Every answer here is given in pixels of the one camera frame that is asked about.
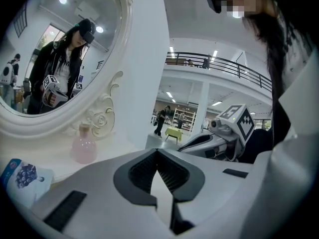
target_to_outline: railing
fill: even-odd
[[[246,66],[224,58],[189,52],[168,52],[165,63],[167,65],[191,66],[222,71],[223,73],[255,83],[260,88],[272,91],[270,79]]]

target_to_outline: mirror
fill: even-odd
[[[120,0],[27,0],[1,42],[0,104],[29,117],[76,98],[110,56],[121,18]]]

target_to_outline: hand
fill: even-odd
[[[46,94],[45,98],[46,98],[46,100],[48,100],[48,99],[49,99],[49,93],[47,93],[47,94]],[[53,105],[54,105],[55,98],[56,98],[56,95],[52,95],[52,96],[51,96],[51,99],[50,99],[49,105],[50,105],[50,106],[52,106],[52,107],[53,107]]]
[[[54,105],[55,98],[56,98],[56,95],[52,95],[52,96],[51,96],[50,105],[51,105],[52,107],[53,107],[53,105]]]

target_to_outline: black jacket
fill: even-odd
[[[275,99],[275,87],[273,86],[273,100]],[[243,155],[238,158],[239,162],[254,163],[257,155],[261,152],[272,150],[277,143],[283,141],[291,124],[283,107],[278,101],[273,103],[272,127],[266,131],[254,130],[246,143]]]
[[[36,59],[32,72],[30,74],[31,82],[31,100],[28,107],[28,114],[39,114],[40,113],[40,104],[42,98],[42,91],[40,86],[43,84],[43,80],[47,75],[54,75],[55,70],[57,69],[59,59],[65,49],[61,48],[61,42],[57,42],[57,48],[53,48],[54,43],[49,42],[45,45]],[[68,81],[68,92],[66,95],[71,99],[72,89],[74,84],[78,81],[80,74],[82,60],[78,58],[76,61],[70,61],[70,78]]]
[[[15,62],[14,59],[12,59],[11,61],[9,61],[8,63],[13,64]],[[19,71],[19,65],[18,63],[16,63],[15,65],[12,66],[13,69],[13,74],[15,76],[18,76],[18,71]]]

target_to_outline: shelf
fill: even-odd
[[[191,113],[191,112],[188,112],[188,111],[179,110],[179,109],[176,109],[176,111],[180,111],[180,112],[184,112],[184,113],[189,113],[189,114],[194,114],[194,113]]]

